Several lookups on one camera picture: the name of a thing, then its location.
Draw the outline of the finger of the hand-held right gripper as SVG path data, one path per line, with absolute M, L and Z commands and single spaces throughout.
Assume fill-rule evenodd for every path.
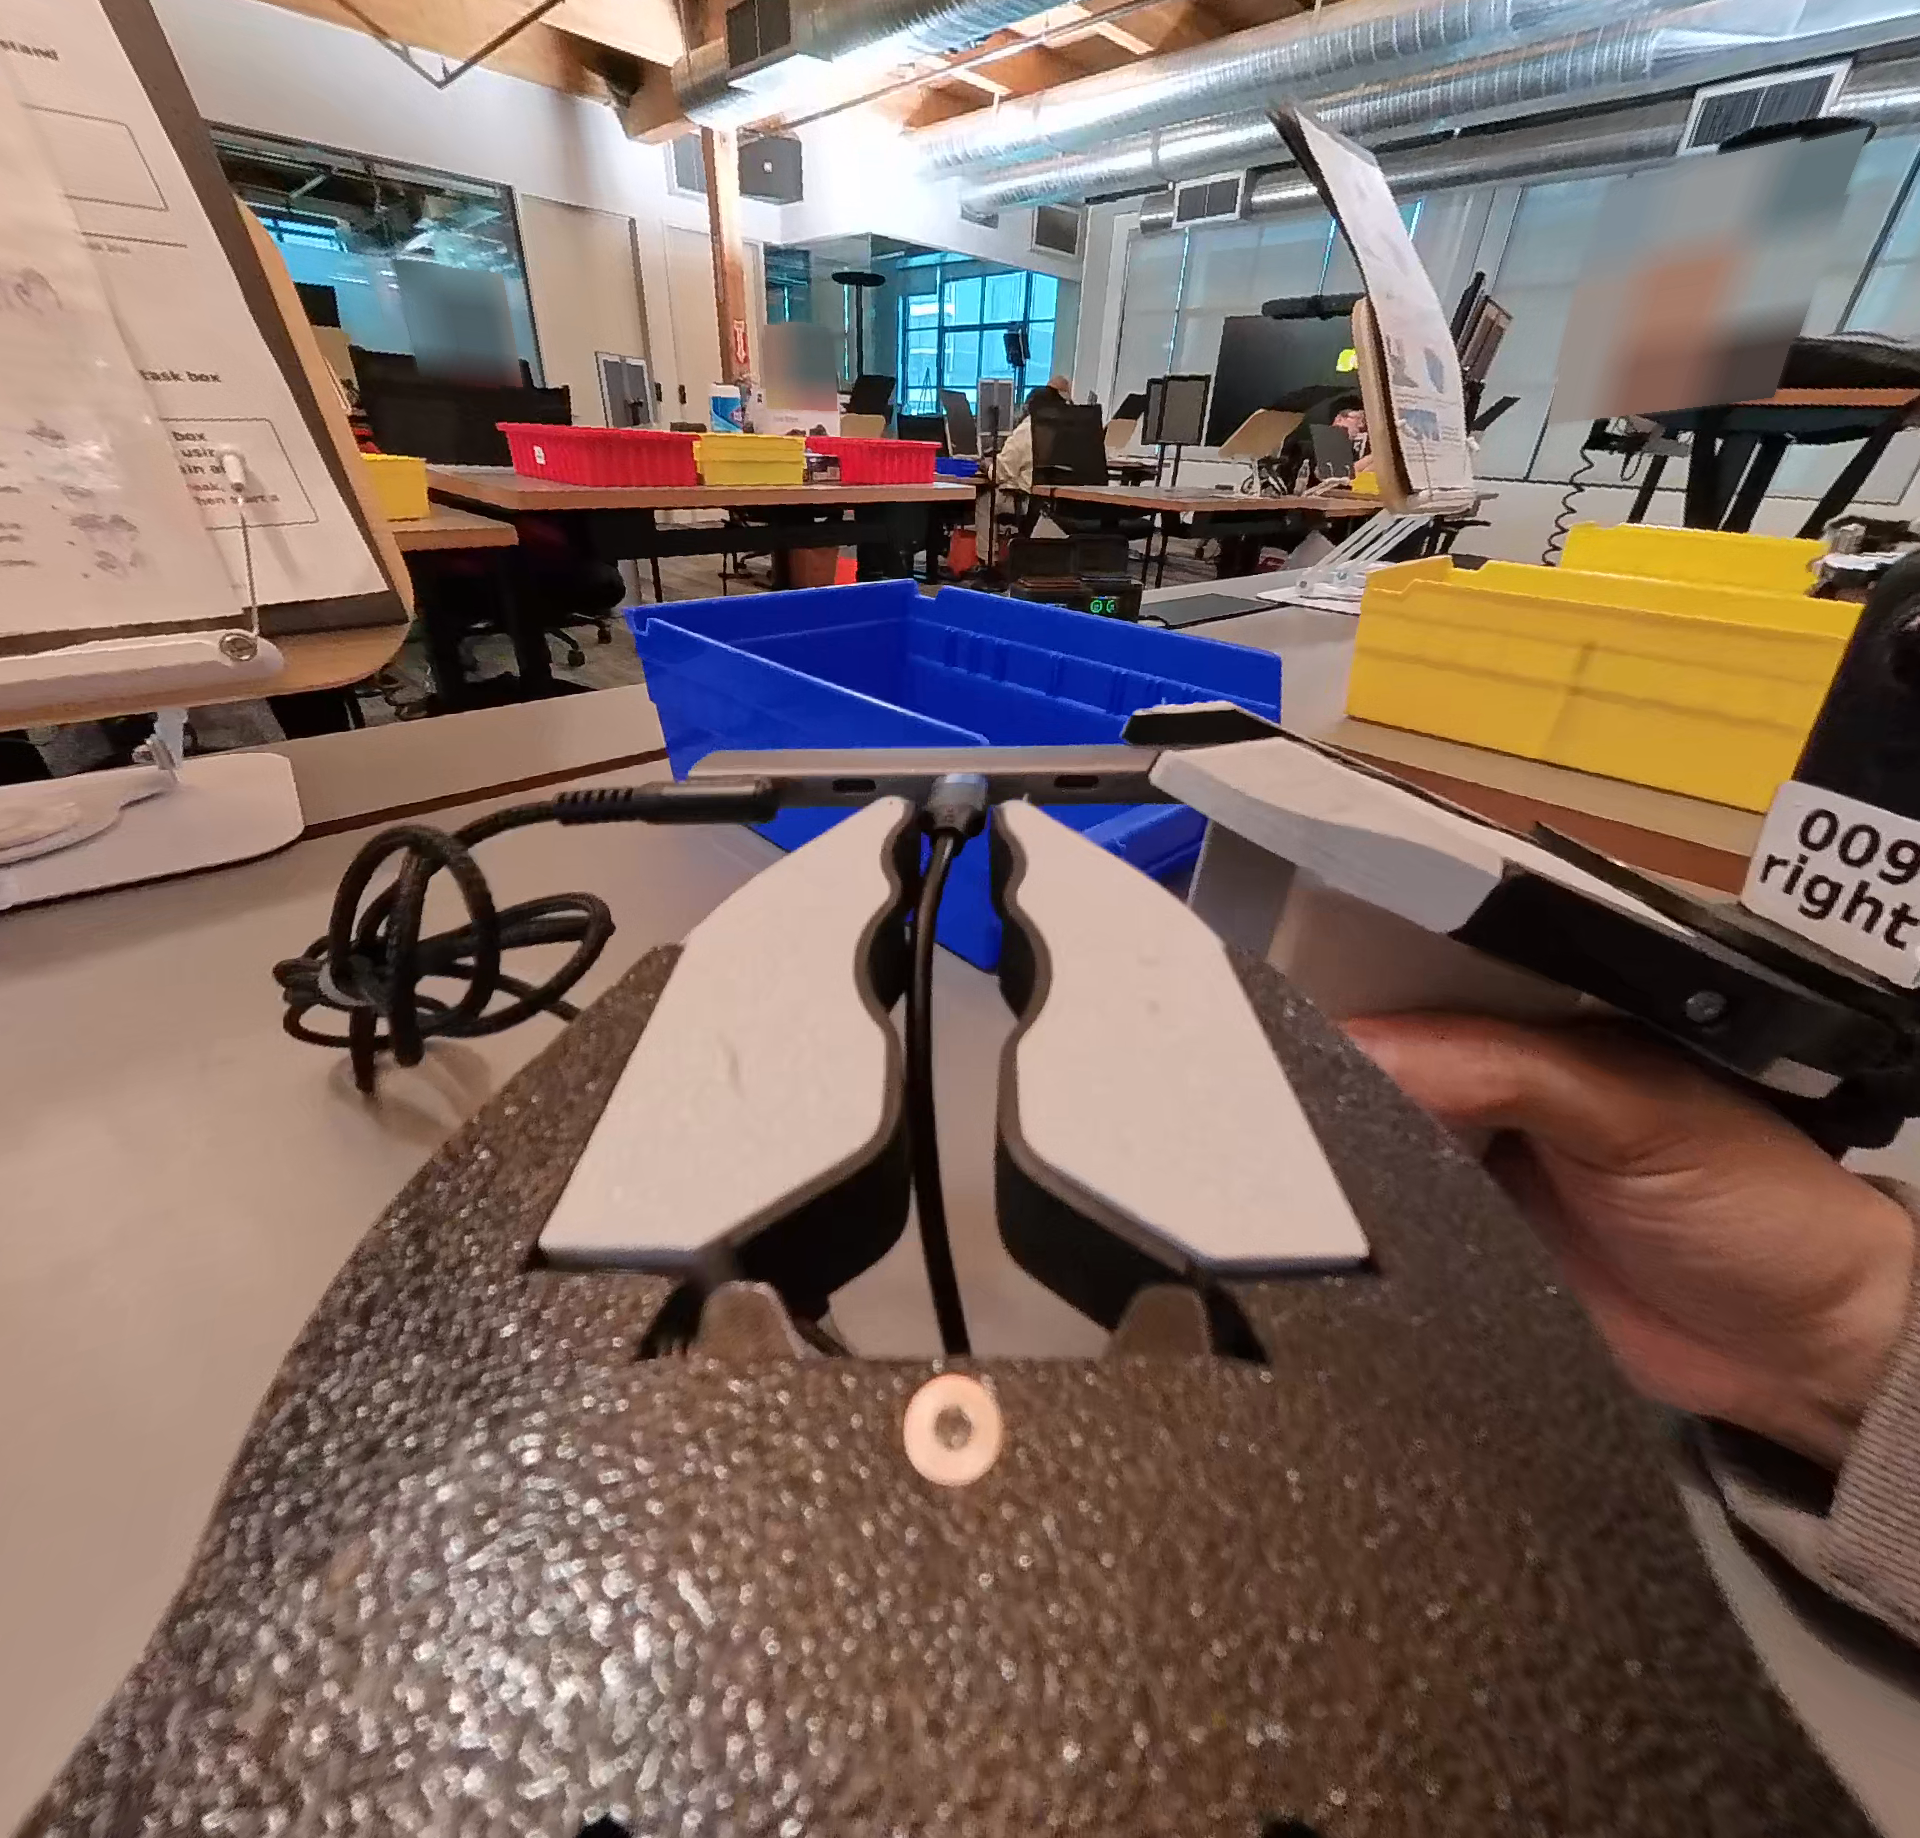
M 1158 704 L 1126 721 L 1161 750 L 1158 781 L 1210 825 L 1280 857 L 1542 857 L 1502 826 L 1234 702 Z
M 1150 781 L 1325 886 L 1457 933 L 1506 877 L 1500 834 L 1292 739 L 1167 750 Z

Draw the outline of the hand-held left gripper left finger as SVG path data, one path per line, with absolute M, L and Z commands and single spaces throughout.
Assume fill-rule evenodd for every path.
M 800 1313 L 909 1222 L 915 808 L 881 796 L 701 920 L 541 1228 L 546 1265 L 769 1286 Z

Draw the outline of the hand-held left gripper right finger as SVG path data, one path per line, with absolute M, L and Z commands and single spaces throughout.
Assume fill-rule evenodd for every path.
M 995 1212 L 1014 1262 L 1116 1329 L 1136 1298 L 1354 1275 L 1372 1244 L 1228 944 L 1040 805 L 995 809 Z

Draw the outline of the grey hub with black cable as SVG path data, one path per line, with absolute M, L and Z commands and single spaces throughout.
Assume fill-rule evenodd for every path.
M 777 809 L 844 809 L 881 796 L 925 808 L 949 794 L 988 808 L 1014 799 L 1134 808 L 1170 801 L 1158 781 L 1160 759 L 1158 747 L 1127 743 L 713 751 L 681 780 L 697 789 L 756 786 Z

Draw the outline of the blue plastic bin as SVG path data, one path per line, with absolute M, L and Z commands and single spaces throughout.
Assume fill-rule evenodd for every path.
M 1276 654 L 913 581 L 627 613 L 675 776 L 715 751 L 1119 743 L 1150 707 L 1283 718 Z

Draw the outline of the person's right forearm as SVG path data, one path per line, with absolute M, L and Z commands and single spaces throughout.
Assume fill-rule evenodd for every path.
M 1870 1833 L 1917 1832 L 1917 1303 L 1836 1468 L 1690 1417 L 1687 1508 L 1763 1679 Z

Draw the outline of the person's right hand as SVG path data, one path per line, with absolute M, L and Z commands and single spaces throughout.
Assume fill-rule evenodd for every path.
M 1629 1379 L 1836 1470 L 1908 1329 L 1916 1219 L 1616 1023 L 1363 1015 L 1346 1034 L 1486 1166 Z

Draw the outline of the yellow plastic bin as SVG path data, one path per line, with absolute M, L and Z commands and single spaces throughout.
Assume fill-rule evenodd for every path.
M 1763 814 L 1861 623 L 1816 538 L 1577 524 L 1554 566 L 1429 557 L 1361 596 L 1348 715 Z

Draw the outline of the large dark monitor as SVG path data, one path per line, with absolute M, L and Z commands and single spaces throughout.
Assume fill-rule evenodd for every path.
M 1359 404 L 1352 315 L 1232 315 L 1221 325 L 1207 444 L 1224 448 L 1258 412 Z

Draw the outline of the wooden table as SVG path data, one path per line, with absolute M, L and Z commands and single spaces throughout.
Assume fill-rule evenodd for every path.
M 505 467 L 428 464 L 428 495 L 515 530 L 517 555 L 610 566 L 660 600 L 671 557 L 768 557 L 775 586 L 798 552 L 853 555 L 859 579 L 924 577 L 943 529 L 973 515 L 973 483 L 586 485 Z

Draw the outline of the instruction sheet on stand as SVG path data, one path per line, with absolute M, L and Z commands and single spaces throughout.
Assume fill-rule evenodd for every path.
M 300 307 L 300 296 L 273 242 L 257 229 L 250 211 L 244 209 L 244 216 L 257 250 L 277 254 L 282 271 L 278 278 L 282 309 Z M 324 379 L 315 379 L 313 385 L 333 392 L 351 435 L 346 398 L 318 331 L 305 315 L 302 318 L 326 367 Z M 174 685 L 174 677 L 185 677 L 192 669 L 211 674 L 216 663 L 261 660 L 261 636 L 252 629 L 228 628 L 219 634 L 185 629 L 175 631 L 171 643 L 128 644 L 124 650 L 110 650 L 107 640 L 81 640 L 33 654 L 4 650 L 3 636 L 4 733 L 128 715 L 155 720 L 147 740 L 135 747 L 135 760 L 126 768 L 87 771 L 4 790 L 7 911 L 252 864 L 300 837 L 305 826 L 300 794 L 286 756 L 241 754 L 234 763 L 219 756 L 189 756 L 187 720 L 204 704 L 331 692 L 377 673 L 395 655 L 411 623 L 411 592 L 396 538 L 367 478 L 361 495 L 368 515 L 384 529 L 382 564 L 408 605 L 408 620 L 313 631 L 302 640 L 289 640 L 278 654 L 280 671 L 270 677 L 266 689 L 228 689 L 226 696 L 215 696 L 207 689 Z

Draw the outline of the laminated exercise sheet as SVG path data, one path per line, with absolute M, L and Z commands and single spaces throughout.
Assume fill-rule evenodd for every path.
M 34 114 L 3 88 L 3 636 L 249 619 Z

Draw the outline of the white instruction sheet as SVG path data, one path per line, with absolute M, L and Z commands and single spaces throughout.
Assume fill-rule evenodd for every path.
M 174 677 L 215 696 L 266 689 L 289 640 L 403 626 L 382 564 L 384 529 L 302 310 L 213 151 L 151 0 L 3 0 L 3 77 L 34 114 L 61 190 L 98 262 L 133 361 L 151 385 L 183 478 L 230 568 L 244 626 L 196 620 L 81 640 L 171 643 L 175 631 L 252 629 L 256 663 Z

